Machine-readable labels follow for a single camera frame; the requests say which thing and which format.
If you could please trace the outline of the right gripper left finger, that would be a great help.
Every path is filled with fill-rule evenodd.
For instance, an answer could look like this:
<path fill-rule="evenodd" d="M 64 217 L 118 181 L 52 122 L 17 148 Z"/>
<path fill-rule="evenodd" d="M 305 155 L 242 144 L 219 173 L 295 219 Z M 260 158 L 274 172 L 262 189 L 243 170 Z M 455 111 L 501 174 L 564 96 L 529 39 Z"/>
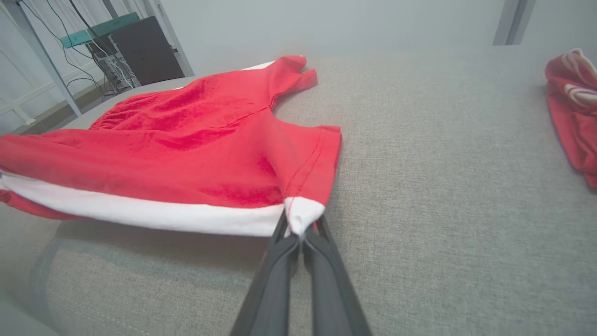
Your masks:
<path fill-rule="evenodd" d="M 287 234 L 289 228 L 286 214 L 282 213 L 231 335 L 288 335 L 292 269 L 300 251 L 300 239 L 292 232 Z"/>

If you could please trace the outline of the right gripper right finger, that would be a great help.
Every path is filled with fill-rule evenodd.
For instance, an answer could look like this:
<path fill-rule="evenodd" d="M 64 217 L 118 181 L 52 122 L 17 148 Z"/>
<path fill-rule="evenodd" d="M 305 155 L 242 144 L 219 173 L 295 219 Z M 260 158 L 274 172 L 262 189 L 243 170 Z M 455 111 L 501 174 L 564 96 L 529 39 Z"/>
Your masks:
<path fill-rule="evenodd" d="M 369 323 L 326 217 L 320 217 L 307 228 L 303 255 L 312 279 L 312 334 L 370 336 Z"/>

